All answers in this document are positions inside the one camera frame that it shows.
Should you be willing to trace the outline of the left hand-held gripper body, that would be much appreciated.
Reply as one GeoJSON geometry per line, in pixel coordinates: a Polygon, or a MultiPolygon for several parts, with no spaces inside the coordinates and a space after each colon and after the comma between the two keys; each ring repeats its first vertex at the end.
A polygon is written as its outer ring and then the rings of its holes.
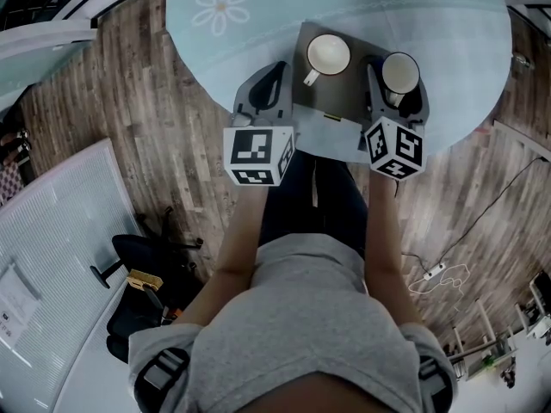
{"type": "Polygon", "coordinates": [[[295,130],[262,116],[236,111],[223,130],[223,162],[238,186],[277,187],[295,152],[295,130]]]}

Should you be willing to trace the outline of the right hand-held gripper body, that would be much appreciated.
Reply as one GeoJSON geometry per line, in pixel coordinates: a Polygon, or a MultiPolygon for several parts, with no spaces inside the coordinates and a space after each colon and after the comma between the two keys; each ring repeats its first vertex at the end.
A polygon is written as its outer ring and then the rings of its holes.
{"type": "Polygon", "coordinates": [[[359,140],[359,162],[371,170],[401,182],[426,168],[424,127],[427,108],[402,117],[398,109],[365,101],[359,140]]]}

